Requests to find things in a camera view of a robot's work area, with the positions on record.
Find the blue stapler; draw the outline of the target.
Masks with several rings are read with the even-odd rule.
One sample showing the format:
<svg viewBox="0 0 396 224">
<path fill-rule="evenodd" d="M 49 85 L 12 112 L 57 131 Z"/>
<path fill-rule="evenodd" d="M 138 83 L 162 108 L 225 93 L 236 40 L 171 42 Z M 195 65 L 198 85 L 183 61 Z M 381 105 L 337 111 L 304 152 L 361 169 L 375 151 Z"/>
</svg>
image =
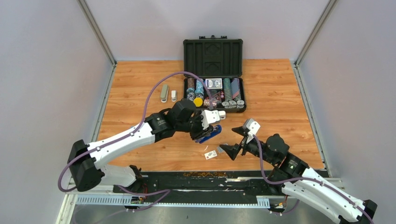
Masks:
<svg viewBox="0 0 396 224">
<path fill-rule="evenodd" d="M 196 140 L 196 143 L 202 144 L 202 143 L 208 141 L 209 139 L 215 137 L 216 135 L 220 134 L 221 131 L 222 131 L 221 125 L 216 125 L 208 136 L 205 136 L 205 137 L 202 137 L 202 138 Z"/>
</svg>

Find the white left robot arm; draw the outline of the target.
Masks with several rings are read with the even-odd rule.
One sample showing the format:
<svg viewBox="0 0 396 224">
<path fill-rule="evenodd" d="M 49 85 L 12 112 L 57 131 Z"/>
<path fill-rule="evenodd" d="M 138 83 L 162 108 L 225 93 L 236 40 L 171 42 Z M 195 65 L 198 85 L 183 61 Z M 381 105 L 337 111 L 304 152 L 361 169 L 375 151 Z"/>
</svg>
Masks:
<svg viewBox="0 0 396 224">
<path fill-rule="evenodd" d="M 189 133 L 194 141 L 211 138 L 218 130 L 218 123 L 226 117 L 224 111 L 198 111 L 193 102 L 183 99 L 172 108 L 144 117 L 138 125 L 104 140 L 86 144 L 83 140 L 73 143 L 67 169 L 80 192 L 91 190 L 106 177 L 119 176 L 118 185 L 137 193 L 143 187 L 143 180 L 133 175 L 132 170 L 116 169 L 113 175 L 106 165 L 113 159 L 136 148 L 151 145 L 172 137 L 175 132 Z"/>
</svg>

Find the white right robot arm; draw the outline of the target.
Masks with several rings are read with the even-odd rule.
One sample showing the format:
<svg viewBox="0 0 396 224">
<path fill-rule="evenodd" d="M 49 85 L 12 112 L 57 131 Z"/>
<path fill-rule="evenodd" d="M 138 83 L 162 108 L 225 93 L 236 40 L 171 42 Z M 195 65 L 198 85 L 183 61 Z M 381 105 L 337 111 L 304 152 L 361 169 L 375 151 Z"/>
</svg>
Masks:
<svg viewBox="0 0 396 224">
<path fill-rule="evenodd" d="M 337 224 L 372 224 L 377 204 L 349 195 L 323 178 L 306 162 L 289 152 L 279 134 L 260 141 L 247 127 L 232 129 L 243 137 L 239 144 L 220 145 L 235 160 L 238 154 L 251 153 L 259 157 L 267 190 L 281 192 L 313 207 Z"/>
</svg>

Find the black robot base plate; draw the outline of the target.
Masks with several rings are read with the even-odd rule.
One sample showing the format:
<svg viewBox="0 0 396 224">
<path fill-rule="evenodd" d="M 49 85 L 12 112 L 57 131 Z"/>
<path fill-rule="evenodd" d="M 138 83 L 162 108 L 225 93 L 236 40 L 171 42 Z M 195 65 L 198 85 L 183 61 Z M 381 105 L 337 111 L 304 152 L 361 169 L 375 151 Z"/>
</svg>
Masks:
<svg viewBox="0 0 396 224">
<path fill-rule="evenodd" d="M 287 198 L 278 187 L 269 186 L 258 170 L 141 172 L 125 188 L 144 193 L 148 203 L 160 204 L 254 204 L 259 196 L 277 204 Z"/>
</svg>

